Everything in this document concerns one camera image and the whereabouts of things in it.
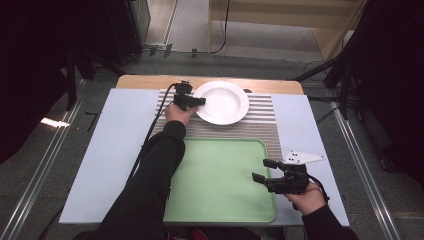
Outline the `person's right hand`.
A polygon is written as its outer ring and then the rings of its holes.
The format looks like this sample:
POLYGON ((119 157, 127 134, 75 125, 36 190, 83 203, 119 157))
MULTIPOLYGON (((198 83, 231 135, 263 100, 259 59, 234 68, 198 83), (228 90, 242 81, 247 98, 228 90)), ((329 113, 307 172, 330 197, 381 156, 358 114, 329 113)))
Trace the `person's right hand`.
POLYGON ((310 182, 302 194, 286 193, 285 197, 292 202, 303 215, 309 215, 326 205, 321 189, 310 182))

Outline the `metal floor rail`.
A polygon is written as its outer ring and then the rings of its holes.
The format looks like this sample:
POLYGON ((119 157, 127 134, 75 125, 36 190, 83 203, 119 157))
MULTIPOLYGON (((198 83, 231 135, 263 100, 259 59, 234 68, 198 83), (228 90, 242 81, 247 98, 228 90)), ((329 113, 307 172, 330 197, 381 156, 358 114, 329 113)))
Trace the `metal floor rail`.
POLYGON ((19 198, 9 221, 2 234, 0 240, 16 240, 29 215, 31 208, 41 191, 44 181, 55 162, 56 156, 61 148, 64 139, 73 123, 81 106, 82 99, 78 99, 71 109, 64 113, 61 120, 68 123, 68 126, 57 127, 52 140, 50 141, 43 157, 41 158, 31 180, 29 181, 25 191, 19 198))
POLYGON ((342 135, 344 136, 359 177, 365 188, 368 199, 370 200, 374 215, 378 220, 385 239, 401 240, 399 230, 367 165, 366 159, 358 144, 358 141, 355 138, 355 134, 349 121, 344 119, 341 113, 341 108, 336 102, 331 101, 330 105, 332 108, 334 108, 334 115, 338 126, 342 135))

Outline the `striped placemat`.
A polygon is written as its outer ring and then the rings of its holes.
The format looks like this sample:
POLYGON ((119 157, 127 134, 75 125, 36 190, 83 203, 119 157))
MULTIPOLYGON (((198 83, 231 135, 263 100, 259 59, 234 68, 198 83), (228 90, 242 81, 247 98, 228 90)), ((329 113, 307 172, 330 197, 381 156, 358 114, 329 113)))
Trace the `striped placemat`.
POLYGON ((265 144, 269 158, 281 159, 282 150, 271 95, 248 93, 247 97, 249 110, 239 122, 215 125, 194 116, 190 120, 187 136, 259 139, 265 144))

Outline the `light green tray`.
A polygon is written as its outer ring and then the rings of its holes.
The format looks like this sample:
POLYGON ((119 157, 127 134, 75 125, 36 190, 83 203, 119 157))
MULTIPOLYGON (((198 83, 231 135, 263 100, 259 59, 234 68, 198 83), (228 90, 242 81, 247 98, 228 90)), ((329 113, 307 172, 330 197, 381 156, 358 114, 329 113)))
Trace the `light green tray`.
POLYGON ((187 138, 164 221, 169 224, 268 223, 275 197, 252 175, 266 178, 265 144, 258 139, 187 138))

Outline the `black cabinet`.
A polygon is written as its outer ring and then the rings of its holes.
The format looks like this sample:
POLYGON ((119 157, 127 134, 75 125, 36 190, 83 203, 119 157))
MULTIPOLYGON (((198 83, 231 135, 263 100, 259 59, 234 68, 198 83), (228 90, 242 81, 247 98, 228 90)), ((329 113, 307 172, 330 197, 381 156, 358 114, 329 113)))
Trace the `black cabinet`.
POLYGON ((112 28, 114 63, 124 65, 142 53, 151 15, 147 0, 105 0, 112 28))

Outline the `black tripod stand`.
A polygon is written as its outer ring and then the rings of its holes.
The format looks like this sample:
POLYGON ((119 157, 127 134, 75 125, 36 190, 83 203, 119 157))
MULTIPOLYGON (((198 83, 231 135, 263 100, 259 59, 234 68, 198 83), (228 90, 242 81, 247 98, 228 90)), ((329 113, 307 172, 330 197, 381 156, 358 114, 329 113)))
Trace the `black tripod stand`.
POLYGON ((335 88, 338 82, 341 82, 340 95, 338 97, 333 97, 331 101, 339 103, 338 110, 340 111, 344 120, 348 119, 348 91, 353 71, 351 55, 355 46, 357 45, 358 38, 360 37, 361 33, 361 28, 357 27, 353 31, 349 40, 342 47, 342 50, 335 57, 328 61, 324 61, 320 65, 294 78, 294 81, 303 82, 312 76, 329 70, 325 79, 323 80, 323 83, 326 88, 335 88))

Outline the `white board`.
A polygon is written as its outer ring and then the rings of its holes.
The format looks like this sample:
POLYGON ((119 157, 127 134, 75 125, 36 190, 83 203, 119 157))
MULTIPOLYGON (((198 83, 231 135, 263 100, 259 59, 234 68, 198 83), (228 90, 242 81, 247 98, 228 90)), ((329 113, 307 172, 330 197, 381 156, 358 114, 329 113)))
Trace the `white board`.
MULTIPOLYGON (((349 220, 326 156, 310 104, 304 95, 270 94, 277 120, 282 160, 291 150, 321 155, 307 171, 324 185, 333 213, 342 225, 349 220)), ((154 117, 161 100, 172 98, 159 90, 110 91, 91 142, 82 160, 60 217, 65 224, 99 223, 124 188, 148 132, 161 130, 164 121, 154 117)), ((269 177, 281 171, 269 169, 269 177)), ((300 224, 300 214, 281 195, 274 195, 275 218, 268 223, 170 224, 210 226, 290 226, 300 224)))

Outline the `person's left hand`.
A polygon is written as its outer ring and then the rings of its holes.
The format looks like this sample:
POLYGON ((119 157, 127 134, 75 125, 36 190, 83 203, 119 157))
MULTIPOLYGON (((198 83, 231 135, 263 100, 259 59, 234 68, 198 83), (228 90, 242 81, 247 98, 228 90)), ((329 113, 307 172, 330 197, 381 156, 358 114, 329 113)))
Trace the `person's left hand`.
POLYGON ((165 110, 165 119, 167 122, 179 121, 183 125, 187 126, 190 122, 191 117, 198 111, 197 107, 192 107, 189 110, 182 110, 177 105, 171 104, 165 110))

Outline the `light wooden shelf unit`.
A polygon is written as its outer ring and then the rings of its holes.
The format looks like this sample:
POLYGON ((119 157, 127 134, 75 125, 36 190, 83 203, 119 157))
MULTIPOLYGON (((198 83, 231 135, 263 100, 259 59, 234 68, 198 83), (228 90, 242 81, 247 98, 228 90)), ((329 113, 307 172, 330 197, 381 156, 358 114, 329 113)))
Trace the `light wooden shelf unit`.
POLYGON ((208 41, 212 22, 306 27, 324 60, 338 53, 344 37, 360 20, 369 0, 208 0, 208 41))

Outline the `black metal stand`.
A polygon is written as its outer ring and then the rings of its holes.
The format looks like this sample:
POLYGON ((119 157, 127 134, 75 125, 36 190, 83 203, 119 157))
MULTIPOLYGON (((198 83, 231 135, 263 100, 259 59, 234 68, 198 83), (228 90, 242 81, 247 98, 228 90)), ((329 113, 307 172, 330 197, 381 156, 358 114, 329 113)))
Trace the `black metal stand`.
POLYGON ((70 48, 66 54, 66 78, 67 78, 67 94, 68 103, 66 110, 70 111, 77 101, 76 82, 75 82, 75 63, 73 58, 73 49, 70 48))

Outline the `white deep plate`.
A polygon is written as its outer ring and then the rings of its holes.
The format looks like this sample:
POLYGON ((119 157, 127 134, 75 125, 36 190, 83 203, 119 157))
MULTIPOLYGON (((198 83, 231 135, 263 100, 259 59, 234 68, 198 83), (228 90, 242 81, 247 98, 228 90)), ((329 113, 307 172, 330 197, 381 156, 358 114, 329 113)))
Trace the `white deep plate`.
POLYGON ((198 87, 194 97, 205 98, 198 116, 215 125, 230 125, 243 119, 249 110, 249 98, 244 90, 227 81, 211 81, 198 87))

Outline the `dark curtain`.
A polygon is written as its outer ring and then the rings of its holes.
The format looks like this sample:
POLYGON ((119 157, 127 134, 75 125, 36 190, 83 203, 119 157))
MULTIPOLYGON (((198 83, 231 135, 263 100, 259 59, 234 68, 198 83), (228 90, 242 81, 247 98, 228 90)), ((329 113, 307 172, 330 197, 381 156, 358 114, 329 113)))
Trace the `dark curtain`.
POLYGON ((371 138, 389 170, 424 188, 424 0, 368 0, 350 43, 371 138))
POLYGON ((75 99, 62 70, 74 63, 90 71, 88 30, 101 0, 0 0, 0 164, 67 95, 75 99))

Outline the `wooden table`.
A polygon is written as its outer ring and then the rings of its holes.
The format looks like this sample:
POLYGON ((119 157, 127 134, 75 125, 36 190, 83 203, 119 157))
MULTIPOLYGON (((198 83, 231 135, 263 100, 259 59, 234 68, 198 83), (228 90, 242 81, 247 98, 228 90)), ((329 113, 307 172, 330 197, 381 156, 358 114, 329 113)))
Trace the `wooden table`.
POLYGON ((247 79, 232 77, 201 77, 173 75, 123 75, 118 79, 117 88, 124 89, 166 89, 172 83, 188 80, 194 89, 212 81, 231 82, 253 93, 303 95, 302 86, 297 81, 247 79))

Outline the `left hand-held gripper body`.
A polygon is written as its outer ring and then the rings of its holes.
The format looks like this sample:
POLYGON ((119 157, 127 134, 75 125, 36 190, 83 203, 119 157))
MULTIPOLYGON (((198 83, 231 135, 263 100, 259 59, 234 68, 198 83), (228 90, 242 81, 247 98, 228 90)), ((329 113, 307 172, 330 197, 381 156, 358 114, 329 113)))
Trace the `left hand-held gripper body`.
POLYGON ((190 96, 192 89, 193 87, 186 80, 182 80, 175 86, 173 103, 183 111, 192 108, 192 97, 190 96))

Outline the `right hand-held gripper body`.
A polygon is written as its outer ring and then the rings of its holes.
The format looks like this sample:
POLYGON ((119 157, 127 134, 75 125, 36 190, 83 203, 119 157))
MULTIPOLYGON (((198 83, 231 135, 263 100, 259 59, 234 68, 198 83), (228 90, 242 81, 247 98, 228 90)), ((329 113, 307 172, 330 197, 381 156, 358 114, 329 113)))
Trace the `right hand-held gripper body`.
POLYGON ((306 165, 324 159, 321 155, 313 155, 291 150, 281 161, 278 168, 283 172, 279 178, 268 178, 270 186, 266 187, 269 192, 276 194, 302 194, 310 181, 324 189, 322 183, 307 172, 306 165))

